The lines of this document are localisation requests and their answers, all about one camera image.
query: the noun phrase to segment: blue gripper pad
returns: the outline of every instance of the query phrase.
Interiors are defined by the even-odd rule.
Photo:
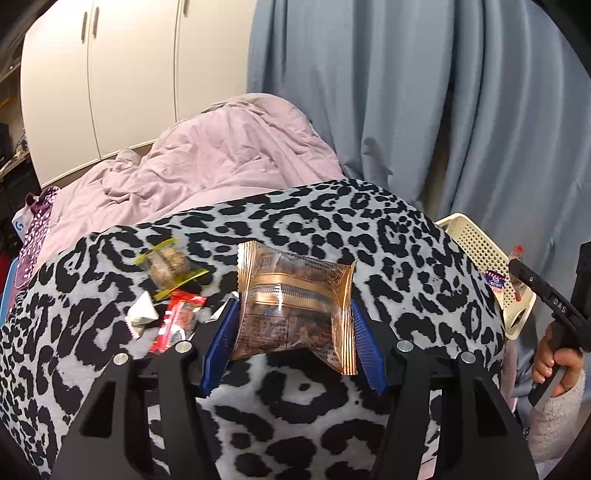
[[[367,324],[373,320],[368,320],[363,316],[355,300],[351,300],[351,311],[353,313],[353,329],[355,330],[355,348],[363,371],[369,386],[379,395],[383,395],[388,389],[388,382],[386,381],[384,356],[376,345]]]
[[[201,389],[209,395],[222,381],[226,366],[232,356],[240,320],[240,302],[235,301],[222,322],[204,359]]]

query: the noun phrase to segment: sticker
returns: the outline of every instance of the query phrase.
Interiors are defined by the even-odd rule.
[[[489,284],[491,290],[495,293],[503,293],[505,288],[505,276],[494,270],[486,270],[484,278]]]

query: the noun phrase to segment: purple polka dot fabric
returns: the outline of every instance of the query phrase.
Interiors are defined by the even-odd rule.
[[[43,240],[49,232],[53,201],[59,191],[58,187],[48,187],[41,192],[37,200],[31,194],[27,195],[27,204],[31,205],[33,220],[18,255],[17,272],[14,277],[14,286],[17,290],[26,286],[33,276]]]

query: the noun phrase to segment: leopard print blanket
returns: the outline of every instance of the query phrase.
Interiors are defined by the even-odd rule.
[[[134,258],[172,236],[210,271],[200,282],[212,309],[236,288],[241,242],[332,262],[356,258],[353,294],[372,318],[439,355],[472,351],[498,380],[499,306],[472,261],[421,212],[349,179],[261,194],[92,233],[19,294],[0,330],[0,417],[44,478],[112,355],[147,353],[157,329],[132,340],[124,322],[142,291],[155,290]],[[305,349],[233,362],[223,384],[197,402],[221,478],[232,480],[367,478],[388,419],[363,375],[341,377]],[[437,453],[440,403],[433,392],[423,461]],[[165,477],[158,406],[148,414]]]

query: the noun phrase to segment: metal screw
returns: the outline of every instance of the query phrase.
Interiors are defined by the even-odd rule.
[[[396,348],[398,350],[400,350],[401,352],[409,353],[413,350],[414,346],[413,346],[413,343],[409,342],[408,340],[400,340],[396,344]]]
[[[476,361],[476,355],[474,355],[472,352],[463,352],[460,355],[460,358],[462,359],[462,362],[469,365]]]
[[[182,342],[179,342],[174,346],[174,349],[178,353],[187,353],[191,348],[193,348],[193,345],[191,344],[191,342],[188,342],[186,340],[183,340]]]
[[[113,363],[115,365],[123,365],[127,363],[127,360],[129,360],[129,355],[127,353],[118,353],[113,357]]]

